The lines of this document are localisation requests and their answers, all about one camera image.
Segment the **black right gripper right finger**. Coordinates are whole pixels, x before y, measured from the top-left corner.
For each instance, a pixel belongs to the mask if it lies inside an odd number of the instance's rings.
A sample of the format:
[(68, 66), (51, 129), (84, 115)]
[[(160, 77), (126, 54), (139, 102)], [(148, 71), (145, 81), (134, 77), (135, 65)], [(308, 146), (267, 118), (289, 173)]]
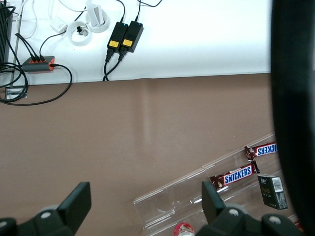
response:
[(303, 236), (293, 222), (278, 214), (256, 220), (238, 205), (227, 207), (210, 182), (202, 182), (202, 209), (208, 222), (197, 236)]

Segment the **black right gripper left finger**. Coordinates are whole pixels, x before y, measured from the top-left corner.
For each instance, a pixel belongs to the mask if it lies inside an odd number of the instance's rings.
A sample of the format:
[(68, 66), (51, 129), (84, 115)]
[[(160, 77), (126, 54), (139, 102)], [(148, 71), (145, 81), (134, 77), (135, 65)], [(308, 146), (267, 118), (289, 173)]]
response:
[(74, 236), (92, 206), (89, 182), (79, 183), (58, 206), (46, 207), (30, 220), (0, 219), (2, 236)]

